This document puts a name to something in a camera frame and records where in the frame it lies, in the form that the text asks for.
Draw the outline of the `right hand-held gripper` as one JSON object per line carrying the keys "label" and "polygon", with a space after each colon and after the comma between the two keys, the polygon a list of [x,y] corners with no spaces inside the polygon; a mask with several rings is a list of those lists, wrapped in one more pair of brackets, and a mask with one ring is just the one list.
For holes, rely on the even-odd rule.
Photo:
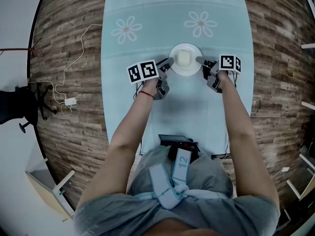
{"label": "right hand-held gripper", "polygon": [[220,79],[218,73],[224,71],[227,75],[232,75],[234,86],[237,77],[241,74],[241,60],[235,55],[220,55],[219,60],[206,60],[203,57],[196,57],[196,62],[202,65],[203,77],[207,81],[207,86],[214,92],[222,93],[219,88]]}

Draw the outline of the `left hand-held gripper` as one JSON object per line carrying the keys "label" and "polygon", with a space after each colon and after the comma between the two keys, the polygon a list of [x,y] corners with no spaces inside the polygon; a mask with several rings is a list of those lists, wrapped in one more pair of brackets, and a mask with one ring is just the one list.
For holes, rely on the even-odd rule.
{"label": "left hand-held gripper", "polygon": [[155,60],[147,60],[133,64],[127,68],[130,83],[136,84],[136,92],[133,99],[136,98],[140,87],[149,79],[158,79],[157,93],[154,100],[162,100],[169,92],[167,75],[165,74],[174,64],[174,58],[169,57],[156,63]]}

